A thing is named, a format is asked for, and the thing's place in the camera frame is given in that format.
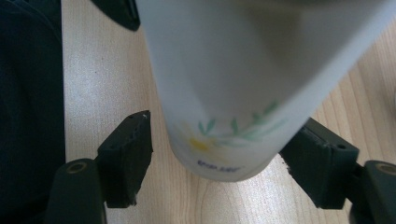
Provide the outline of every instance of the wooden surface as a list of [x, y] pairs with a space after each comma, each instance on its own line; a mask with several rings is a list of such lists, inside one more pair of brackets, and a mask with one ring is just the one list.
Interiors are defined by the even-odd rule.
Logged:
[[[94, 158], [116, 126], [150, 109], [154, 154], [137, 206], [107, 209], [109, 223], [347, 223], [317, 209], [279, 157], [259, 175], [217, 183], [173, 155], [142, 29], [120, 28], [89, 1], [63, 0], [66, 156]], [[361, 149], [359, 163], [396, 162], [396, 21], [361, 57], [313, 116]]]

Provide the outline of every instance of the white cup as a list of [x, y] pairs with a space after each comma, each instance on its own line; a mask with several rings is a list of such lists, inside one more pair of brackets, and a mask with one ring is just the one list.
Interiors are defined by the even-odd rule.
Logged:
[[258, 174], [392, 19], [393, 0], [137, 0], [171, 147], [202, 177]]

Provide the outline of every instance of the dark cloth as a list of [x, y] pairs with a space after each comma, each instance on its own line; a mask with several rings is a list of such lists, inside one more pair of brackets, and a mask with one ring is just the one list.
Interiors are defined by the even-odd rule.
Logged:
[[0, 0], [0, 223], [65, 163], [61, 38], [60, 0]]

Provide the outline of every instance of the metal screw head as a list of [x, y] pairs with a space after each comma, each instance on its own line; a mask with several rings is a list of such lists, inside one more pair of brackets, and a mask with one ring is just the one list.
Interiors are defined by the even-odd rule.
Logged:
[[66, 172], [70, 175], [73, 175], [73, 174], [76, 174], [78, 172], [85, 170], [85, 168], [87, 168], [87, 163], [85, 163], [83, 161], [78, 161], [78, 162], [74, 162], [73, 164], [69, 165], [69, 167], [67, 167], [67, 169], [66, 169]]
[[376, 169], [388, 175], [396, 175], [396, 166], [388, 165], [385, 163], [378, 163], [375, 167]]

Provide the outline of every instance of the wood grain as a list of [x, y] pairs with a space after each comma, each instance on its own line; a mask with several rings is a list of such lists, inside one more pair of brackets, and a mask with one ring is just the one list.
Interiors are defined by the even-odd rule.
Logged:
[[[63, 0], [66, 156], [94, 158], [129, 114], [152, 113], [154, 154], [136, 207], [108, 209], [108, 223], [347, 223], [317, 209], [276, 157], [259, 175], [218, 183], [187, 171], [167, 140], [142, 29], [128, 32], [88, 0]], [[361, 149], [359, 162], [396, 162], [396, 21], [313, 117]]]

